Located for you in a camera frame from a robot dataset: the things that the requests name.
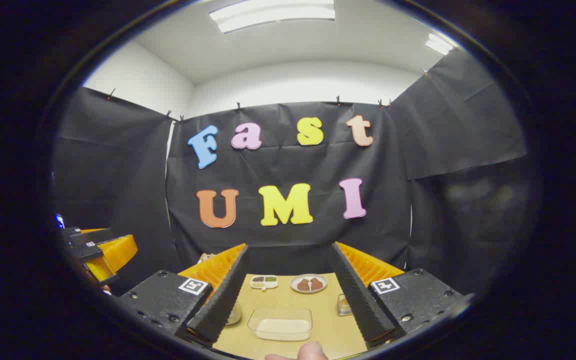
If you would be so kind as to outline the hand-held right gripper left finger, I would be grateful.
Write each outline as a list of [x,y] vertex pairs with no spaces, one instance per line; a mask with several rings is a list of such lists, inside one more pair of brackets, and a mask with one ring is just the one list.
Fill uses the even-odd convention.
[[242,243],[180,273],[160,269],[119,296],[119,304],[158,333],[212,346],[246,278],[248,252]]

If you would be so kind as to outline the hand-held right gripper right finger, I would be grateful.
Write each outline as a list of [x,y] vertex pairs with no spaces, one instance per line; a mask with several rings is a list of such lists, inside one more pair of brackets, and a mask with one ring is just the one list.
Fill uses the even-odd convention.
[[425,269],[403,271],[340,242],[331,245],[329,263],[369,348],[453,319],[474,297]]

